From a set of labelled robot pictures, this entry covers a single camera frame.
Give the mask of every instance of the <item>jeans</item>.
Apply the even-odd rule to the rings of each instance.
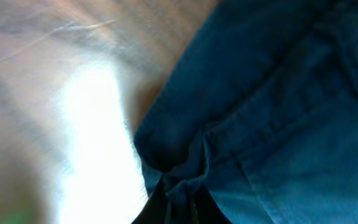
[[[358,223],[358,1],[227,0],[135,135],[147,190],[233,223]]]

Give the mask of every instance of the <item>wooden table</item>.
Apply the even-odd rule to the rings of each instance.
[[[130,223],[132,135],[217,0],[0,0],[0,219]]]

